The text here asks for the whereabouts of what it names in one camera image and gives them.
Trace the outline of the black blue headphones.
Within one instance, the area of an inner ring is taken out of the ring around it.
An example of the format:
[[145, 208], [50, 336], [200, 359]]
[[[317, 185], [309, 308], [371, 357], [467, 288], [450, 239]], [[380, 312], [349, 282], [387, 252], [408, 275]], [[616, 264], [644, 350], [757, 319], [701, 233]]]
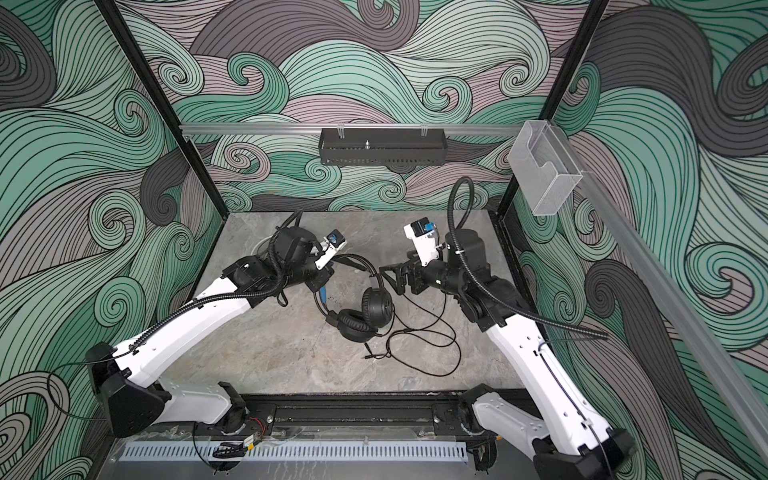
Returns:
[[374, 264], [362, 255], [350, 253], [336, 257], [336, 262], [365, 272], [371, 285], [361, 297], [360, 308], [332, 310], [327, 306], [320, 291], [314, 294], [316, 307], [327, 324], [334, 327], [343, 338], [364, 344], [380, 336], [379, 330], [391, 324], [394, 318], [394, 304], [384, 280]]

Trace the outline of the white headphones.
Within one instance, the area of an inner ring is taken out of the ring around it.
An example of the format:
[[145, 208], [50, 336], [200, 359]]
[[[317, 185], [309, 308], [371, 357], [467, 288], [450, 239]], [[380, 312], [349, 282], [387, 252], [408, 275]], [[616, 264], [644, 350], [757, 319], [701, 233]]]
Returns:
[[274, 236], [270, 235], [266, 238], [263, 238], [260, 240], [253, 248], [252, 254], [256, 256], [263, 256], [266, 255], [268, 252], [268, 248], [270, 245], [270, 242], [273, 240]]

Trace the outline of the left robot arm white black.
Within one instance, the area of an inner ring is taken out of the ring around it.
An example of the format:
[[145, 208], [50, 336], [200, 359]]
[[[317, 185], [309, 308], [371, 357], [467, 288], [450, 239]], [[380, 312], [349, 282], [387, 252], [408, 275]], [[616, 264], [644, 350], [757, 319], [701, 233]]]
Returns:
[[162, 379], [184, 353], [227, 322], [285, 289], [304, 284], [316, 292], [330, 279], [333, 257], [346, 239], [323, 239], [300, 226], [280, 227], [263, 256], [242, 257], [200, 295], [141, 334], [116, 346], [101, 342], [86, 354], [92, 390], [118, 438], [162, 423], [197, 423], [224, 435], [242, 431], [245, 400], [228, 382], [185, 387]]

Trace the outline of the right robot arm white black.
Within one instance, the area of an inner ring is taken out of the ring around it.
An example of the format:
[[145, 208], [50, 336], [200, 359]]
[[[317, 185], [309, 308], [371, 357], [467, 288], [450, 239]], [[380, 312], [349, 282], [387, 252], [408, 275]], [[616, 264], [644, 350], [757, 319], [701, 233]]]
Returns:
[[464, 396], [468, 431], [500, 435], [528, 457], [542, 479], [612, 479], [636, 449], [614, 428], [565, 372], [524, 311], [515, 286], [494, 275], [485, 244], [471, 229], [453, 227], [445, 237], [421, 218], [404, 226], [414, 248], [405, 262], [381, 272], [397, 294], [432, 287], [453, 297], [465, 317], [502, 352], [538, 412], [530, 414], [481, 385]]

